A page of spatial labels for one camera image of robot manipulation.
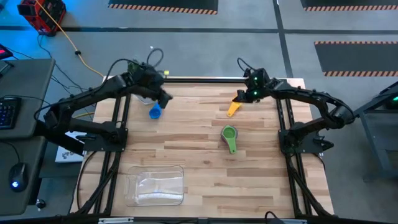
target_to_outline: butcher block tabletop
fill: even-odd
[[[304,87],[300,78],[288,82]],[[150,119],[153,105],[144,105],[135,96],[131,98],[126,125],[129,136],[121,156],[112,216],[261,218],[270,210],[278,217],[294,217],[285,158],[277,137],[280,127],[275,99],[268,97],[257,104],[243,104],[229,118],[226,114],[231,100],[236,90],[246,89],[244,84],[166,83],[164,89],[174,99],[160,119]],[[99,102],[94,122],[111,121],[114,102]],[[122,100],[119,120],[123,105]],[[312,120],[308,104],[293,100],[292,107],[296,121]],[[235,154],[229,153],[220,138],[227,124],[238,130]],[[302,157],[308,187],[324,208],[333,213],[321,162],[311,154]],[[103,158],[104,152],[96,153],[85,168],[80,184],[82,205],[98,185]],[[124,186],[129,168],[174,165],[182,166],[184,172],[181,205],[126,206]],[[304,211],[302,193],[297,193]],[[106,189],[103,207],[107,196]],[[74,211],[76,197],[71,209]]]

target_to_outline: desk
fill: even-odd
[[[0,96],[23,95],[44,99],[55,60],[14,60],[12,63],[15,67],[0,78]],[[23,192],[15,193],[11,190],[8,175],[17,159],[10,146],[0,143],[0,215],[22,214],[28,203],[34,203],[36,199],[36,183],[46,140],[44,137],[32,137],[36,127],[33,115],[42,104],[40,100],[23,98],[15,128],[0,130],[0,139],[15,145],[21,162],[27,164],[29,176],[29,184]]]
[[[292,86],[304,87],[302,79],[288,81]],[[152,105],[131,98],[129,137],[119,166],[112,216],[261,218],[269,210],[279,217],[294,216],[285,158],[279,149],[280,127],[274,99],[244,104],[229,118],[226,112],[236,90],[246,89],[243,84],[166,83],[164,88],[174,99],[159,120],[149,118]],[[296,121],[312,120],[308,104],[292,101],[292,106]],[[114,100],[98,103],[94,121],[110,121],[113,108]],[[238,151],[233,155],[220,139],[221,129],[227,124],[239,132]],[[83,173],[81,204],[98,185],[103,157],[104,153],[98,152]],[[308,187],[333,213],[322,164],[313,155],[302,157]],[[181,205],[125,206],[124,184],[130,167],[177,164],[184,168],[185,175]],[[76,201],[71,209],[74,211]]]

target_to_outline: gray floor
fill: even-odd
[[[6,10],[0,12],[0,26],[28,26],[17,14],[17,2],[8,0]],[[242,73],[236,65],[237,57],[246,59],[254,67],[266,68],[273,77],[287,76],[279,35],[264,33],[278,28],[272,0],[220,0],[217,16],[108,9],[107,0],[65,2],[68,8],[63,22],[65,27],[209,29],[205,33],[164,30],[69,32],[86,62],[102,73],[106,73],[110,64],[118,58],[144,60],[153,46],[165,51],[164,61],[159,68],[168,69],[175,76],[239,77]],[[333,30],[346,30],[347,34],[352,33],[351,30],[386,30],[398,34],[395,22],[398,11],[305,12],[300,0],[279,0],[279,4],[285,29],[328,30],[323,35],[285,36],[293,76],[304,78],[307,88],[326,91],[356,109],[381,89],[397,81],[397,78],[392,77],[324,77],[313,43],[322,40],[397,41],[398,35],[338,35]],[[238,33],[237,30],[226,32],[221,29],[246,31]],[[47,54],[37,46],[36,37],[34,30],[0,30],[2,44],[35,58],[46,58]],[[101,82],[97,74],[88,71],[75,57],[62,34],[45,38],[44,47],[82,87],[96,86]],[[120,64],[114,73],[125,69],[126,66]],[[54,75],[61,82],[71,85],[59,71],[55,71]],[[51,83],[46,100],[54,102],[66,95],[58,84]],[[312,110],[312,113],[314,117],[319,116],[317,110]],[[377,167],[361,123],[356,121],[341,130],[324,131],[323,134],[335,143],[335,147],[327,151],[324,157],[335,213],[344,218],[397,223],[397,181],[362,181],[364,174],[377,171]],[[47,199],[47,208],[41,212],[28,208],[23,216],[1,217],[0,220],[66,214],[75,181],[75,178],[46,180],[40,197]]]

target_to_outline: transparent plastic bin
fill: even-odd
[[[124,201],[128,207],[180,205],[184,197],[180,166],[132,167],[126,176]]]

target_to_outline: keyboard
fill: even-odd
[[[20,107],[21,98],[19,97],[0,99],[0,130],[14,128]]]

